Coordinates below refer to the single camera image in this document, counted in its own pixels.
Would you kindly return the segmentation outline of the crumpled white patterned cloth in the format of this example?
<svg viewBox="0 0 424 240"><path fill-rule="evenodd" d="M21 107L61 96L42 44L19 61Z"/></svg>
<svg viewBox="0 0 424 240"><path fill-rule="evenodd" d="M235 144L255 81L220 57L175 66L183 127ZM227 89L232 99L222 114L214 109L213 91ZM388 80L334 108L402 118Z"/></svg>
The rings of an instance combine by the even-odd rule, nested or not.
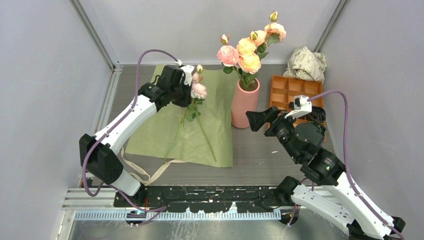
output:
<svg viewBox="0 0 424 240"><path fill-rule="evenodd" d="M324 53L312 52L307 46L293 51L287 62L284 77L324 83L328 65Z"/></svg>

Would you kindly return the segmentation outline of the peach paper bouquet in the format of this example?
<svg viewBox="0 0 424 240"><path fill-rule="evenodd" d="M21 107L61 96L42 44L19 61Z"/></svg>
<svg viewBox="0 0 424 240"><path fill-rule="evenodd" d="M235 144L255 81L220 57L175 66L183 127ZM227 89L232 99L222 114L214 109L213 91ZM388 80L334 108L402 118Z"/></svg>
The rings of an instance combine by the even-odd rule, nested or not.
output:
<svg viewBox="0 0 424 240"><path fill-rule="evenodd" d="M222 70L204 70L201 83L206 87L207 97L198 106L205 133L211 142L217 162L211 154L200 126L195 119L185 122L167 160L228 168L233 165L231 108L237 77ZM125 153L163 158L177 131L184 107L169 104L149 117L130 137Z"/></svg>

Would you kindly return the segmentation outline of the beige ribbon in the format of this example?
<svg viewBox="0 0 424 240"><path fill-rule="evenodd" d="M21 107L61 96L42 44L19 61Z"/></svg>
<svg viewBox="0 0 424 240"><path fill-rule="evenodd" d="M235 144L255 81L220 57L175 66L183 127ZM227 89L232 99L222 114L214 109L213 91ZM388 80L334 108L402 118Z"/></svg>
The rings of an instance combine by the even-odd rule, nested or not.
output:
<svg viewBox="0 0 424 240"><path fill-rule="evenodd" d="M182 161L180 159L173 159L170 160L164 164L162 164L153 175L150 175L146 170L144 170L139 165L135 164L134 162L131 162L129 160L126 160L124 158L125 149L124 147L120 150L120 156L122 157L122 160L131 167L134 172L130 172L129 174L134 177L136 180L138 180L141 184L145 186L149 186L152 183L154 183L166 170L171 164L185 164L185 161Z"/></svg>

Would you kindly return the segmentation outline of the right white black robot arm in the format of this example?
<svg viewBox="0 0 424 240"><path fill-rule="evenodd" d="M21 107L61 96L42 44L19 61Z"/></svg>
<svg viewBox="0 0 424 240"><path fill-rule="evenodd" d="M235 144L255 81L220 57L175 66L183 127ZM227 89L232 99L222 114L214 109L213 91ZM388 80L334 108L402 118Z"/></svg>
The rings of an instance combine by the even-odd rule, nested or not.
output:
<svg viewBox="0 0 424 240"><path fill-rule="evenodd" d="M273 106L262 112L247 111L250 129L257 132L264 124L266 137L276 137L301 172L313 183L331 193L337 205L308 189L294 177L287 176L276 188L276 197L283 205L301 205L325 218L351 240L403 239L406 223L400 217L381 210L361 191L347 173L345 164L322 147L324 135L312 122L294 125L289 113Z"/></svg>

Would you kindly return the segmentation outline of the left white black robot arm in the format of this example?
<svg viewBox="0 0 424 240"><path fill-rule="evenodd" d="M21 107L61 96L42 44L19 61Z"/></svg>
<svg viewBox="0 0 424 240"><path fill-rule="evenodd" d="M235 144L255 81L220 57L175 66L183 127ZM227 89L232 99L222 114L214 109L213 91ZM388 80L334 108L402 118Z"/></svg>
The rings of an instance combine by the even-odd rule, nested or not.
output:
<svg viewBox="0 0 424 240"><path fill-rule="evenodd" d="M153 82L143 84L130 104L106 127L79 140L80 164L103 183L126 195L133 206L146 200L145 186L124 169L117 154L143 122L172 103L187 107L191 103L193 65L165 65Z"/></svg>

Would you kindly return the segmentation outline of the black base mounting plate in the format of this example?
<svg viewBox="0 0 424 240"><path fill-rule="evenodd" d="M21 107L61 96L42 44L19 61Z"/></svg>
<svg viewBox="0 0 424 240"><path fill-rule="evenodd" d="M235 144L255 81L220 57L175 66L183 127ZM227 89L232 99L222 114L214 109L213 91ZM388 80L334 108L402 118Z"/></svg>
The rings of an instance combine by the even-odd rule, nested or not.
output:
<svg viewBox="0 0 424 240"><path fill-rule="evenodd" d="M169 213L268 213L278 208L294 209L275 186L147 186L141 196L130 200L138 207L160 208Z"/></svg>

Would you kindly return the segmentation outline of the orange compartment tray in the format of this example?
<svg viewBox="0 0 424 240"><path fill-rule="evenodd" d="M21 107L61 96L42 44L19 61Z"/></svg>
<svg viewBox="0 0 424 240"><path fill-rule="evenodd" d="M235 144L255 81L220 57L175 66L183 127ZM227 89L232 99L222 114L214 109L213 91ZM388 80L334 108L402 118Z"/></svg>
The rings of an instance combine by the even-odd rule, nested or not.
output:
<svg viewBox="0 0 424 240"><path fill-rule="evenodd" d="M297 79L286 76L273 75L270 80L270 91L269 91L269 107L277 107L281 111L290 112L293 110L289 107L291 102L294 102L294 97L299 95L305 95L308 97L314 97L323 92L323 84L319 81L307 81L303 79ZM324 109L324 100L322 98L312 101L313 107L320 107ZM311 117L302 116L297 118L293 123L294 126L298 124L311 122ZM316 126L319 125L321 133L324 135L324 141L327 140L327 126L325 119L322 123L318 123L313 120Z"/></svg>

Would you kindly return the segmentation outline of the aluminium front rail frame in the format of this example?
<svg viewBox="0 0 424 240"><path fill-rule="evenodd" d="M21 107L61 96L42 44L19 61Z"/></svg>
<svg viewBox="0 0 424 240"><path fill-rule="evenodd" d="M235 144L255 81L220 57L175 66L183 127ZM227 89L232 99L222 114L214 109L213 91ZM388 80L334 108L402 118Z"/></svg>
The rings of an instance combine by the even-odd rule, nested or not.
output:
<svg viewBox="0 0 424 240"><path fill-rule="evenodd" d="M137 226L154 221L244 221L278 220L295 223L301 207L332 224L354 221L346 207L331 195L302 185L295 194L273 186L149 186L146 196L127 202L113 189L105 188L89 197L81 188L70 189L64 210L74 210L83 221L123 220Z"/></svg>

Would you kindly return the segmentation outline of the yellow peach flower stem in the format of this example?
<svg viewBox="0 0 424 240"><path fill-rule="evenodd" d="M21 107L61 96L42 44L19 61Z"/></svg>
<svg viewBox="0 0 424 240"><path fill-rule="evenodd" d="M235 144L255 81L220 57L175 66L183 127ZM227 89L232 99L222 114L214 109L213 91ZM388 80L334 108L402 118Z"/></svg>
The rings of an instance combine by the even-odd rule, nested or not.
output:
<svg viewBox="0 0 424 240"><path fill-rule="evenodd" d="M245 91L253 83L261 68L260 57L256 54L256 45L250 38L242 38L236 45L239 53L238 74L240 76L241 88Z"/></svg>

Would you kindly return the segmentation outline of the pink flower stem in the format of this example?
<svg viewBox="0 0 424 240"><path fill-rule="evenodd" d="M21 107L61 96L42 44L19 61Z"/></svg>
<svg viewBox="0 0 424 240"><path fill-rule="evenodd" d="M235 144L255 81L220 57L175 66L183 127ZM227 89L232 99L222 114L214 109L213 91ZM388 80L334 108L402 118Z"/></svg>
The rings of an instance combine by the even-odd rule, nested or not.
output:
<svg viewBox="0 0 424 240"><path fill-rule="evenodd" d="M198 122L198 125L200 127L200 130L206 140L206 143L209 147L209 150L212 154L212 157L215 162L217 162L216 155L214 153L212 144L205 132L205 129L203 127L203 124L199 120L199 116L201 115L201 112L198 109L199 105L203 104L203 101L208 96L207 88L202 84L203 76L202 73L204 71L204 68L202 65L197 65L195 67L194 73L191 75L191 90L190 90L190 102L187 107L184 107L181 113L181 117L179 120L179 124L177 127L177 130L175 132L175 135L173 137L173 140L170 144L170 147L168 148L165 157L162 160L161 165L164 165L166 163L166 160L168 158L168 155L171 151L171 149L176 144L177 137L181 131L181 128L185 125L185 122L193 122L196 120Z"/></svg>
<svg viewBox="0 0 424 240"><path fill-rule="evenodd" d="M229 45L229 36L223 34L220 37L222 46L217 52L217 58L223 65L223 72L230 74L235 71L240 79L242 79L242 71L239 67L240 55L233 46Z"/></svg>

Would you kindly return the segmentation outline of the pink cylindrical vase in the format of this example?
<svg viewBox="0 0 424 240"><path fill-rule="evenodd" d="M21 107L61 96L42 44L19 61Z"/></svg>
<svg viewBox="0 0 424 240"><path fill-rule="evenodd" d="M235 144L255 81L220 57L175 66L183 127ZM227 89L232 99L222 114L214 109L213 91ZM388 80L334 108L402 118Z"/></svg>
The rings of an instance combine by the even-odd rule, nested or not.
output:
<svg viewBox="0 0 424 240"><path fill-rule="evenodd" d="M242 89L240 80L237 82L231 105L231 124L234 127L245 129L250 126L246 112L256 110L259 92L260 83L256 78L248 90Z"/></svg>

